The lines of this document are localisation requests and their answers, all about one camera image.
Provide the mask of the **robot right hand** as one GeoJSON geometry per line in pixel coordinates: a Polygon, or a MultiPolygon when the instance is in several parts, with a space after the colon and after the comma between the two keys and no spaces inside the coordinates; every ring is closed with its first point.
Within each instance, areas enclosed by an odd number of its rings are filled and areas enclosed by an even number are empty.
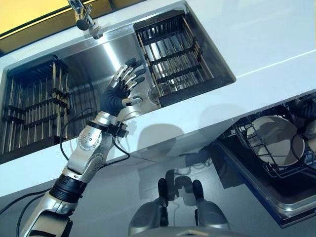
{"type": "Polygon", "coordinates": [[[301,101],[295,108],[299,134],[306,139],[316,136],[316,102],[313,99],[301,101]]]}

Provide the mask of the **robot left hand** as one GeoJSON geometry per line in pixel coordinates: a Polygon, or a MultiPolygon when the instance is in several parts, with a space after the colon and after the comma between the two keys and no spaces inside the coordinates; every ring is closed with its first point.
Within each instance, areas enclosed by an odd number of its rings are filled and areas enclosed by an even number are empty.
{"type": "Polygon", "coordinates": [[[102,112],[117,117],[122,109],[143,102],[141,96],[131,96],[132,90],[145,80],[146,69],[136,70],[142,63],[131,58],[121,65],[101,96],[102,112]]]}

